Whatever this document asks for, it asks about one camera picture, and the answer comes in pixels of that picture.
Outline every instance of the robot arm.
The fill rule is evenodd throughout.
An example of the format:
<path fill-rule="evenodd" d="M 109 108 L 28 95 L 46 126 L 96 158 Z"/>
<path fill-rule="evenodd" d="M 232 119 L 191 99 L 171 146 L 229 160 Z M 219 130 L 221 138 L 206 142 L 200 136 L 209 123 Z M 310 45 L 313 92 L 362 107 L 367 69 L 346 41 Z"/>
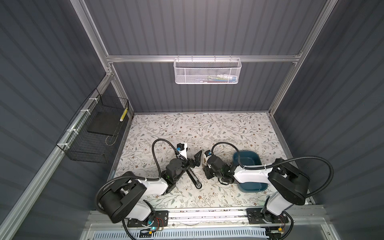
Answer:
<path fill-rule="evenodd" d="M 186 143 L 177 145 L 177 158 L 170 161 L 159 180 L 130 179 L 134 174 L 126 172 L 123 179 L 118 179 L 106 187 L 98 196 L 98 203 L 111 221 L 117 223 L 124 218 L 134 218 L 147 223 L 153 222 L 155 211 L 142 197 L 171 192 L 184 172 L 187 172 L 196 188 L 200 189 L 202 185 L 191 167 L 200 166 L 202 151 L 195 154 L 194 159 L 188 159 L 187 150 Z"/>
<path fill-rule="evenodd" d="M 283 159 L 276 159 L 273 163 L 275 167 L 266 165 L 260 170 L 247 170 L 243 166 L 228 166 L 211 152 L 206 152 L 204 157 L 207 159 L 204 172 L 208 179 L 218 177 L 219 182 L 224 185 L 261 182 L 272 184 L 276 188 L 277 192 L 268 197 L 262 210 L 262 218 L 268 222 L 273 222 L 293 204 L 305 204 L 310 178 L 293 165 L 283 163 Z"/>

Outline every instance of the plastic basin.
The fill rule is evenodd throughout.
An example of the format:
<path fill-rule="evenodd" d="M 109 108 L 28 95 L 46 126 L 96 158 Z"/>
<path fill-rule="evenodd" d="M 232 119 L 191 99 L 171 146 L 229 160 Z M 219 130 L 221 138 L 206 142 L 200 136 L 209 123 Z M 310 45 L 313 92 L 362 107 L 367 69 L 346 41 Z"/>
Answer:
<path fill-rule="evenodd" d="M 243 165 L 261 165 L 260 157 L 257 153 L 253 151 L 239 151 L 240 152 L 240 161 Z M 237 152 L 233 154 L 233 164 L 239 166 L 237 161 Z M 268 187 L 267 183 L 260 182 L 244 182 L 238 185 L 239 190 L 242 192 L 262 192 L 265 191 Z"/>

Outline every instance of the black wire basket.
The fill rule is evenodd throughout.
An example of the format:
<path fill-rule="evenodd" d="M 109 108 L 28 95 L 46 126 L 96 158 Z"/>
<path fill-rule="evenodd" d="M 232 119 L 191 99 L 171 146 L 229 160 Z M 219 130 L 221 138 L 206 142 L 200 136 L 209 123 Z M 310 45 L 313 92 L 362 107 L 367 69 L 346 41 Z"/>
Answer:
<path fill-rule="evenodd" d="M 71 160 L 108 163 L 117 155 L 124 129 L 128 124 L 128 99 L 98 95 L 83 111 L 78 123 L 71 129 L 66 143 L 56 143 Z M 100 117 L 107 116 L 108 122 Z M 109 133 L 97 129 L 109 127 Z"/>

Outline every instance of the leaf pattern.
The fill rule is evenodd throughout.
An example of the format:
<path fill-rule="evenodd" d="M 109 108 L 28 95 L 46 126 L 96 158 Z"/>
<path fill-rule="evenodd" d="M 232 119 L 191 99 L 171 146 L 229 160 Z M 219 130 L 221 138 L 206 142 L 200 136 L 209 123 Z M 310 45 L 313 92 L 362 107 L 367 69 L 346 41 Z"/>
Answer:
<path fill-rule="evenodd" d="M 186 142 L 188 157 L 193 157 L 200 150 L 210 150 L 219 141 L 227 141 L 239 150 L 256 152 L 263 164 L 274 162 L 279 157 L 286 158 L 266 113 L 135 115 L 115 177 L 126 171 L 143 177 L 157 177 L 151 150 L 157 138 L 167 139 L 174 146 Z M 160 168 L 164 170 L 175 157 L 174 152 L 165 142 L 157 142 L 154 150 Z M 227 164 L 232 164 L 233 153 L 234 150 L 224 144 L 215 148 L 215 154 Z M 276 192 L 269 185 L 263 192 L 244 193 L 236 184 L 225 186 L 217 178 L 208 180 L 203 165 L 202 162 L 200 167 L 192 169 L 202 183 L 202 189 L 196 189 L 189 177 L 184 175 L 171 193 L 144 198 L 158 209 L 237 207 L 264 205 L 266 198 Z"/>

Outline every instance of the red wire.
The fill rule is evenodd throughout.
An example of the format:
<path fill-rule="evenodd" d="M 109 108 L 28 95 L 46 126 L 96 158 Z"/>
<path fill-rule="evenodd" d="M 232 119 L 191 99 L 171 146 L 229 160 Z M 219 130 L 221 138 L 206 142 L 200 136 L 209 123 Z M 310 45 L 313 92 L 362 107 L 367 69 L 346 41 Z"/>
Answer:
<path fill-rule="evenodd" d="M 156 219 L 157 219 L 157 229 L 156 229 L 156 231 L 157 231 L 159 229 L 159 226 L 160 226 L 160 221 L 158 218 L 156 218 Z"/>
<path fill-rule="evenodd" d="M 281 222 L 281 225 L 283 225 L 283 230 L 284 230 L 284 232 L 285 232 L 285 226 L 284 226 L 284 224 L 283 224 L 283 221 L 280 219 L 280 216 L 279 216 L 279 220 L 280 220 L 280 222 Z"/>
<path fill-rule="evenodd" d="M 162 227 L 164 227 L 164 222 L 163 222 L 163 220 L 162 219 L 160 219 L 161 220 L 161 222 L 162 222 Z"/>
<path fill-rule="evenodd" d="M 281 215 L 279 215 L 279 216 L 281 216 Z M 283 216 L 281 216 L 281 218 L 284 220 L 284 217 L 283 217 Z M 284 227 L 285 227 L 285 221 L 284 221 Z"/>

